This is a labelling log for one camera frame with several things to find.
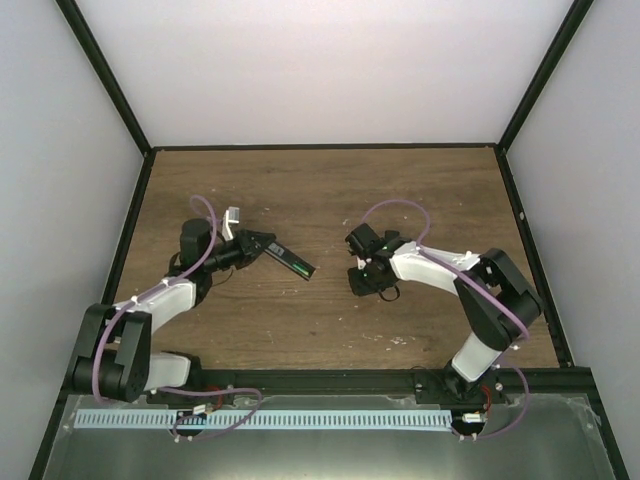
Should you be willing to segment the black remote control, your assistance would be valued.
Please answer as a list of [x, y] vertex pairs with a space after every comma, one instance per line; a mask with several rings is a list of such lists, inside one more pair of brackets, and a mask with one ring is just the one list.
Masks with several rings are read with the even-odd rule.
[[[309, 281], [316, 270], [313, 265], [303, 260], [300, 256], [277, 241], [272, 242], [265, 250], [265, 253], [305, 281]], [[293, 264], [303, 266], [306, 270], [309, 271], [310, 277], [302, 276], [294, 269]]]

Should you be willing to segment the green AAA battery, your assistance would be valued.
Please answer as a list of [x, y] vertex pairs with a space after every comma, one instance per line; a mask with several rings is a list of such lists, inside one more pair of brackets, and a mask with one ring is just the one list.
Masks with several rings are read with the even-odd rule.
[[310, 277], [310, 273], [308, 270], [306, 270], [303, 266], [300, 266], [298, 264], [293, 264], [294, 269], [299, 272], [302, 276], [304, 277]]

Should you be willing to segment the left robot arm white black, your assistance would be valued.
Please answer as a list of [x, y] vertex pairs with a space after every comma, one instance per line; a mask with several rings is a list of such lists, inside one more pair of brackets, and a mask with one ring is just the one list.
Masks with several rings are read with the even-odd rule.
[[247, 229], [226, 238], [205, 219], [184, 222], [180, 250], [156, 286], [127, 301], [87, 308], [63, 387], [74, 394], [123, 402], [169, 389], [181, 403], [196, 402], [205, 381], [192, 371], [192, 357], [153, 354], [152, 336], [202, 303], [213, 287], [214, 273], [250, 265], [275, 240], [273, 233]]

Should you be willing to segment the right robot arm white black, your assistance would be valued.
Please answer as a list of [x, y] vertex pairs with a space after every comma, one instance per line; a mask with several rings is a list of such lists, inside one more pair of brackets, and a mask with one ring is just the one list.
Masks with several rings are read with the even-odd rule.
[[458, 403], [472, 399], [480, 380], [508, 349], [529, 335], [544, 313], [544, 302], [511, 258], [500, 249], [484, 254], [427, 248], [397, 231], [378, 235], [363, 223], [345, 238], [357, 265], [347, 271], [358, 297], [414, 282], [456, 296], [471, 333], [443, 369], [447, 396]]

